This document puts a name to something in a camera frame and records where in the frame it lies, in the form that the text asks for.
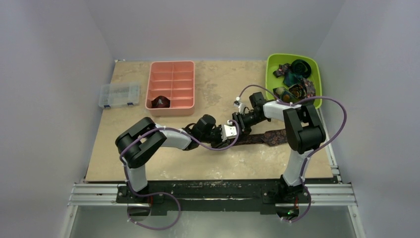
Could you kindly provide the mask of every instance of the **pink tray compartment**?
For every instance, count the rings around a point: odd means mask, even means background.
[[[192,61],[158,61],[150,66],[146,108],[152,116],[187,116],[194,113],[195,72]],[[170,108],[152,108],[151,101],[165,96]]]

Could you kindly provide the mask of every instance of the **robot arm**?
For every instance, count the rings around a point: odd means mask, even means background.
[[[282,190],[286,195],[301,191],[303,188],[300,177],[306,170],[304,168],[303,173],[301,172],[305,158],[325,141],[325,131],[315,107],[312,104],[295,107],[281,105],[276,101],[267,101],[262,93],[254,93],[249,99],[253,109],[247,113],[244,112],[244,104],[240,103],[239,99],[235,101],[239,112],[233,113],[232,118],[239,124],[239,136],[250,134],[251,127],[262,121],[271,121],[271,119],[284,121],[292,152],[286,171],[280,178],[283,183]],[[150,118],[143,118],[117,138],[115,144],[119,152],[121,153],[140,135],[157,127],[162,126],[155,124]],[[202,143],[210,143],[212,148],[226,147],[237,136],[234,125],[227,123],[216,126],[216,120],[210,115],[204,115],[192,128],[187,126],[181,131]],[[161,146],[192,150],[198,147],[198,143],[179,132],[160,130],[148,135],[145,141],[132,146],[124,154],[124,158],[128,166],[128,177],[135,191],[147,186],[145,164]]]

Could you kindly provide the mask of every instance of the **white wall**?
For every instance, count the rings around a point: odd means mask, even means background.
[[[0,237],[55,238],[113,61],[84,1],[0,2]]]
[[[112,56],[128,60],[314,56],[344,0],[86,0]]]
[[[347,0],[315,57],[325,95],[348,110],[333,147],[369,238],[420,233],[419,9],[414,0]],[[334,132],[342,113],[331,103],[324,113]]]

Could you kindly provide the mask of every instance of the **green bowl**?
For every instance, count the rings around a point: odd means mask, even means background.
[[[277,87],[288,88],[286,85],[283,84],[284,77],[276,78],[273,75],[273,72],[278,70],[279,64],[292,63],[293,61],[298,60],[298,59],[308,62],[309,66],[311,66],[312,73],[309,76],[308,80],[314,83],[316,95],[322,96],[321,76],[319,73],[318,64],[315,62],[315,60],[309,57],[299,56],[299,55],[292,55],[292,54],[270,55],[267,59],[267,68],[265,71],[265,87],[271,92],[273,91],[273,88],[277,88]],[[269,100],[274,99],[273,96],[269,94],[268,92],[266,92],[265,94]],[[321,99],[314,100],[315,108],[319,108],[321,104],[322,104]]]

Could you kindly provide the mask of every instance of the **speckled countertop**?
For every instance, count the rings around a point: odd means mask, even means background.
[[[104,110],[93,147],[86,181],[124,180],[115,139],[143,117],[150,117],[144,106],[150,62],[117,62],[112,83],[141,82],[140,104],[134,107]],[[265,61],[196,61],[195,112],[188,117],[152,117],[161,125],[182,128],[210,114],[223,124],[237,109],[232,103],[249,84],[264,85]],[[258,88],[249,88],[243,101]],[[262,122],[252,127],[252,133],[282,129],[280,121]],[[209,151],[199,147],[192,151],[160,148],[147,162],[149,180],[165,179],[267,179],[278,178],[286,169],[288,144],[235,146],[227,151]],[[307,177],[330,178],[331,167],[325,149],[313,156]]]

